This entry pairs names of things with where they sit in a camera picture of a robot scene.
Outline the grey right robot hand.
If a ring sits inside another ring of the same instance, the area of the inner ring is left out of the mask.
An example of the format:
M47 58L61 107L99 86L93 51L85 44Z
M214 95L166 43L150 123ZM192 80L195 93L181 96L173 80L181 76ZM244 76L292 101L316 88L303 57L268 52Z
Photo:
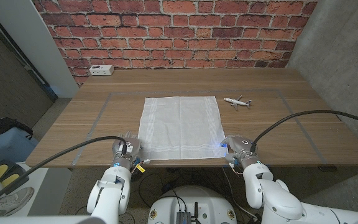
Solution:
M220 145L232 150L232 153L227 153L224 156L232 167L241 166L242 169L245 169L247 166L259 162L257 154L251 151L252 141L250 139L229 135L221 141Z

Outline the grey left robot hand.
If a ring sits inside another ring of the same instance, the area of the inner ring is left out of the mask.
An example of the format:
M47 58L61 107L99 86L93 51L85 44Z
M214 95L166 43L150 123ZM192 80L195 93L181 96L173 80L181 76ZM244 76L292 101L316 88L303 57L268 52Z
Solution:
M125 134L120 134L120 138L123 138L126 142L123 143L120 140L115 140L112 145L112 151L114 154L111 166L112 167L124 167L128 170L134 165L137 155L141 148L141 142L137 135L128 131Z

